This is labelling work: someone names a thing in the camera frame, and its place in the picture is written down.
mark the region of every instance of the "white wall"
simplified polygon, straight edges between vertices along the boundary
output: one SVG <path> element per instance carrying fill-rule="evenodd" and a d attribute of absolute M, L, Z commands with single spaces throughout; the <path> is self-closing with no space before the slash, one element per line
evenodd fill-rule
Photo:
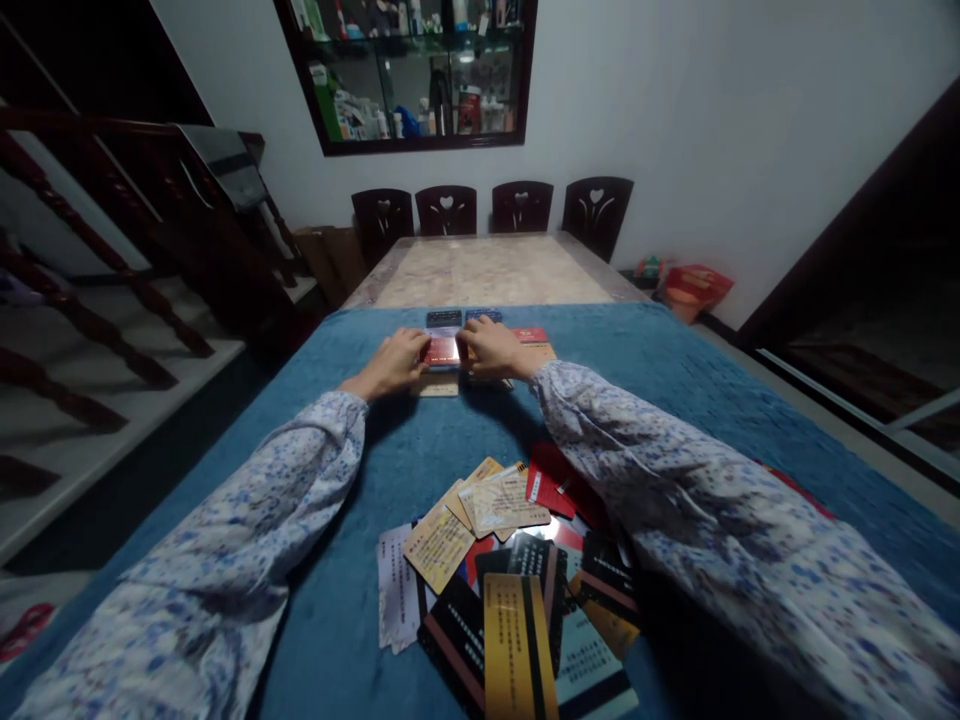
<path fill-rule="evenodd" d="M 146 258 L 35 135 L 19 131 L 12 135 L 44 169 L 53 189 L 131 268 L 143 270 L 150 267 Z M 33 190 L 3 170 L 0 170 L 0 225 L 61 275 L 76 277 L 113 272 L 53 210 L 43 204 Z"/>
<path fill-rule="evenodd" d="M 267 141 L 291 227 L 350 195 L 590 175 L 636 181 L 613 265 L 649 252 L 737 281 L 736 328 L 960 74 L 955 0 L 540 0 L 527 142 L 324 158 L 272 3 L 152 0 L 217 125 Z"/>

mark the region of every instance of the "blue tablecloth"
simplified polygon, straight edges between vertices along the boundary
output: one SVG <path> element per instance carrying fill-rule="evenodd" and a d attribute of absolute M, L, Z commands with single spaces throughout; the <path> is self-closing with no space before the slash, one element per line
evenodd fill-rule
<path fill-rule="evenodd" d="M 545 328 L 562 359 L 592 367 L 748 457 L 787 473 L 859 529 L 924 600 L 960 627 L 960 574 L 955 572 L 960 538 L 664 308 L 503 310 L 508 325 Z M 360 370 L 397 326 L 421 326 L 425 312 L 347 310 L 328 318 L 84 593 L 0 677 L 0 717 L 19 704 L 29 682 L 49 667 L 120 572 L 243 463 L 271 429 Z M 539 410 L 522 385 L 509 394 L 462 392 L 456 399 L 397 397 L 377 404 L 353 492 L 292 578 L 292 600 L 252 714 L 395 720 L 459 716 L 452 695 L 418 646 L 396 657 L 378 649 L 377 537 L 425 512 L 487 455 L 501 462 L 525 459 L 530 444 L 544 437 Z M 673 618 L 675 626 L 663 620 L 647 628 L 650 639 L 642 637 L 628 658 L 640 697 L 638 716 L 711 708 L 730 715 L 737 708 L 756 711 L 772 702 L 763 664 L 708 618 L 694 617 L 692 609 L 683 612 L 692 615 Z M 784 690 L 771 692 L 782 696 Z"/>

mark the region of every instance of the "wrist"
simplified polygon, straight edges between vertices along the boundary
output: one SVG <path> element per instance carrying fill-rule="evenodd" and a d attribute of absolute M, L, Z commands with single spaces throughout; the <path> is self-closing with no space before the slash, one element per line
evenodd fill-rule
<path fill-rule="evenodd" d="M 540 353 L 520 349 L 514 356 L 512 363 L 513 372 L 511 374 L 515 379 L 529 383 L 533 376 L 536 375 L 540 368 L 546 365 L 547 362 L 548 360 Z"/>
<path fill-rule="evenodd" d="M 363 373 L 354 375 L 348 380 L 344 380 L 337 389 L 341 392 L 348 392 L 351 395 L 356 395 L 358 398 L 368 404 L 380 397 L 381 394 L 378 384 L 369 378 L 364 377 Z"/>

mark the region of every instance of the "chair back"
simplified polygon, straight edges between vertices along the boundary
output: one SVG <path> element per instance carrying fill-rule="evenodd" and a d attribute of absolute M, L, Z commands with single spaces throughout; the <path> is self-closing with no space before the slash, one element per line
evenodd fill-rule
<path fill-rule="evenodd" d="M 546 232 L 553 185 L 518 180 L 493 189 L 493 232 Z"/>
<path fill-rule="evenodd" d="M 627 214 L 633 180 L 595 177 L 567 185 L 562 229 L 610 262 Z"/>
<path fill-rule="evenodd" d="M 360 231 L 360 250 L 373 270 L 394 243 L 413 235 L 413 203 L 410 193 L 392 188 L 364 190 L 353 196 Z"/>
<path fill-rule="evenodd" d="M 477 191 L 438 185 L 417 193 L 421 235 L 476 235 Z"/>

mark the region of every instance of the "blue floral shirt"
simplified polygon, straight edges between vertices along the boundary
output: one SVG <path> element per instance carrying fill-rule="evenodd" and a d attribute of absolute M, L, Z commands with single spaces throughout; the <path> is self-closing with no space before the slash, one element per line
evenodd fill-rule
<path fill-rule="evenodd" d="M 531 389 L 641 557 L 759 652 L 847 714 L 960 714 L 960 638 L 853 528 L 586 368 L 548 363 Z M 243 717 L 366 413 L 332 392 L 274 431 L 121 576 L 16 717 Z"/>

